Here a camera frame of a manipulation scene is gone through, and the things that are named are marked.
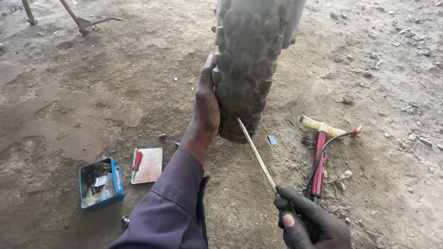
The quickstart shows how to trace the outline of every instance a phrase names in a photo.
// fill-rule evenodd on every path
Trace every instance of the metal bolt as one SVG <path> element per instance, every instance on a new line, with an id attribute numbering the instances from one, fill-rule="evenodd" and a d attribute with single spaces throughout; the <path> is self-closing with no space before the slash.
<path id="1" fill-rule="evenodd" d="M 129 218 L 125 215 L 121 218 L 121 223 L 123 223 L 124 226 L 129 226 Z"/>

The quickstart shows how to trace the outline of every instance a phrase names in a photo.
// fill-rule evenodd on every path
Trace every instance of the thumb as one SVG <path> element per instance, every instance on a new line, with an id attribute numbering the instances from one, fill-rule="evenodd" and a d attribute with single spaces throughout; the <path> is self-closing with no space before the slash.
<path id="1" fill-rule="evenodd" d="M 214 60 L 214 54 L 211 53 L 209 54 L 208 59 L 206 59 L 206 63 L 203 65 L 202 69 L 200 70 L 200 79 L 198 81 L 199 87 L 212 88 L 212 69 L 215 67 L 213 60 Z"/>
<path id="2" fill-rule="evenodd" d="M 291 212 L 284 212 L 282 215 L 284 232 L 283 240 L 290 249 L 313 249 L 305 228 L 300 223 L 299 218 Z"/>

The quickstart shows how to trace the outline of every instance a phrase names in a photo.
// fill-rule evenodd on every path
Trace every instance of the left hand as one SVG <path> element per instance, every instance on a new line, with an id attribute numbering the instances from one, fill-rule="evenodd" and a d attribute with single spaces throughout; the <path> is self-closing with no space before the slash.
<path id="1" fill-rule="evenodd" d="M 207 131 L 214 137 L 220 125 L 220 109 L 212 89 L 212 69 L 215 68 L 214 54 L 211 53 L 200 70 L 200 80 L 194 99 L 193 123 L 197 129 Z"/>

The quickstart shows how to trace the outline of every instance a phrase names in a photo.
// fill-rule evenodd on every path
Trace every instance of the screwdriver shaft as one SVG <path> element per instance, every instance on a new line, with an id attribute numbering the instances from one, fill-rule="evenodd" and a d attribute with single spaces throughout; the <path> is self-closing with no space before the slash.
<path id="1" fill-rule="evenodd" d="M 278 195 L 277 190 L 276 190 L 276 184 L 274 183 L 274 181 L 271 178 L 271 175 L 268 172 L 268 169 L 266 168 L 266 166 L 263 163 L 263 160 L 261 159 L 260 155 L 258 154 L 257 149 L 254 146 L 254 143 L 252 142 L 251 137 L 248 134 L 248 131 L 245 128 L 245 125 L 242 123 L 242 121 L 240 120 L 240 118 L 237 118 L 237 121 L 240 123 L 240 128 L 243 131 L 243 133 L 245 134 L 246 139 L 248 140 L 249 145 L 251 146 L 252 151 L 254 152 L 255 157 L 257 158 L 258 163 L 261 166 L 261 169 L 263 170 L 264 174 L 266 175 L 266 178 L 269 181 L 269 184 L 272 187 L 272 190 L 274 190 L 274 193 L 276 195 Z"/>

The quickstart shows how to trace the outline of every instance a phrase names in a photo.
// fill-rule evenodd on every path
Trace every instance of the red screwdriver handle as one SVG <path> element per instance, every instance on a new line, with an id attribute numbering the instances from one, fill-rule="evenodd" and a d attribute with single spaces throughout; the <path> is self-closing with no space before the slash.
<path id="1" fill-rule="evenodd" d="M 133 171 L 138 171 L 142 157 L 143 153 L 141 151 L 137 151 L 136 159 L 134 160 L 134 166 L 132 167 Z"/>

